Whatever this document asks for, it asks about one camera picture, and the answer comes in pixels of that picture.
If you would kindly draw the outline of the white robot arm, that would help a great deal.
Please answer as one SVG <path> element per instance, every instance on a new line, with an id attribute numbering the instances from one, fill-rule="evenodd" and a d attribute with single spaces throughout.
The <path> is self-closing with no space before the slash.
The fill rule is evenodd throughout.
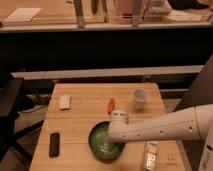
<path id="1" fill-rule="evenodd" d="M 141 122 L 128 122 L 128 113 L 110 115 L 108 138 L 132 141 L 204 140 L 198 171 L 213 171 L 213 104 L 193 106 Z"/>

